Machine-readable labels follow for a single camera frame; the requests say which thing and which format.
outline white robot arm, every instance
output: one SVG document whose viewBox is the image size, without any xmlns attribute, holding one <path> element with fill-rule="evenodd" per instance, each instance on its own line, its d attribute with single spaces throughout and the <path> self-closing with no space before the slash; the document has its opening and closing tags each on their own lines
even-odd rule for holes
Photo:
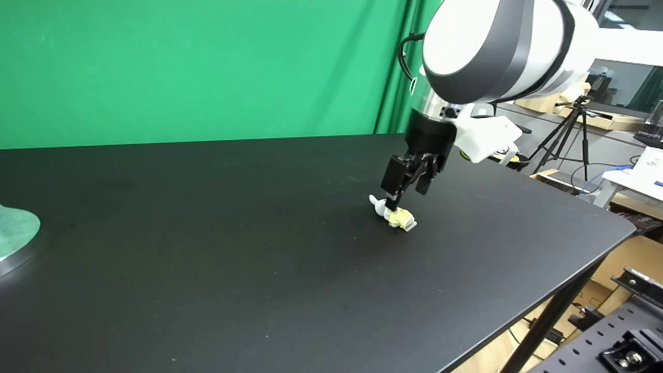
<svg viewBox="0 0 663 373">
<path fill-rule="evenodd" d="M 445 0 L 422 35 L 408 152 L 389 160 L 381 182 L 385 199 L 370 199 L 375 211 L 385 220 L 401 215 L 401 193 L 416 185 L 425 195 L 454 145 L 481 162 L 519 137 L 507 118 L 445 118 L 443 104 L 499 104 L 565 91 L 592 65 L 597 30 L 575 0 Z M 389 224 L 409 230 L 416 222 Z"/>
</svg>

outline green screen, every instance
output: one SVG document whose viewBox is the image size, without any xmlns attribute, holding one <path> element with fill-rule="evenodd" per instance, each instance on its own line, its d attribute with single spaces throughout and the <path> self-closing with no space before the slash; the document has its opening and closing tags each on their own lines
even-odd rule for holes
<svg viewBox="0 0 663 373">
<path fill-rule="evenodd" d="M 404 0 L 21 0 L 0 148 L 373 134 Z"/>
</svg>

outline black tabletop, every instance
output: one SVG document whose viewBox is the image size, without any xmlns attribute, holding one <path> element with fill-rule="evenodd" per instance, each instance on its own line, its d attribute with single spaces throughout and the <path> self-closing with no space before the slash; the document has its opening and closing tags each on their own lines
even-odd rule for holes
<svg viewBox="0 0 663 373">
<path fill-rule="evenodd" d="M 398 137 L 0 152 L 44 252 L 0 283 L 1 372 L 427 373 L 632 227 L 459 157 L 373 219 Z"/>
</svg>

